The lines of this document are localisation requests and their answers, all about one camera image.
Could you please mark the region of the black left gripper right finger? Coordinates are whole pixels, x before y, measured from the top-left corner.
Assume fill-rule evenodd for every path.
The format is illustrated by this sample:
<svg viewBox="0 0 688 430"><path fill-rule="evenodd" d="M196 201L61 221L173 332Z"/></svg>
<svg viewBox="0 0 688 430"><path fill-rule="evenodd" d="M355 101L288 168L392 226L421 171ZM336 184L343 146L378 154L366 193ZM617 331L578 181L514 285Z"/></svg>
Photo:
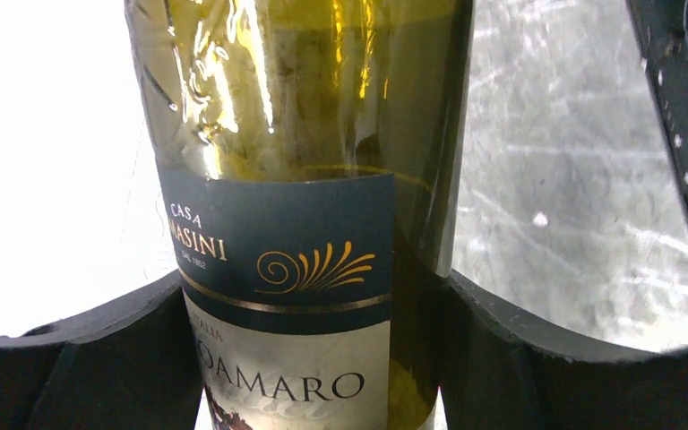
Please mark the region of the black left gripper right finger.
<svg viewBox="0 0 688 430"><path fill-rule="evenodd" d="M442 318L451 429L688 429L688 348L652 353L597 340L458 272Z"/></svg>

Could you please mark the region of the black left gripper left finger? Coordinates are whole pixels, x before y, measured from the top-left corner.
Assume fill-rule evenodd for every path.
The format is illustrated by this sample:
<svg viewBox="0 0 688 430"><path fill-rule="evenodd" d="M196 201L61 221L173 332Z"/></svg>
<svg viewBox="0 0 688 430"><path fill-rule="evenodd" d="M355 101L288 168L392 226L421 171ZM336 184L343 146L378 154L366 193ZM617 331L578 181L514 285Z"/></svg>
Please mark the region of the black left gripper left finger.
<svg viewBox="0 0 688 430"><path fill-rule="evenodd" d="M0 336L0 429L191 429L201 398L177 272Z"/></svg>

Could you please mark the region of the green labelled wine bottle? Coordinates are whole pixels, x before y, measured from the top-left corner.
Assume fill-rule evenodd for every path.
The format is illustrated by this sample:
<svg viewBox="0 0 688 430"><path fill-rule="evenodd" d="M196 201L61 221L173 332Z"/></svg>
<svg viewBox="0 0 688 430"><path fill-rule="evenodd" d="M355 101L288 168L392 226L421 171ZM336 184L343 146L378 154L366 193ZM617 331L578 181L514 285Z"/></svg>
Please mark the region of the green labelled wine bottle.
<svg viewBox="0 0 688 430"><path fill-rule="evenodd" d="M470 1L127 1L216 429L429 429Z"/></svg>

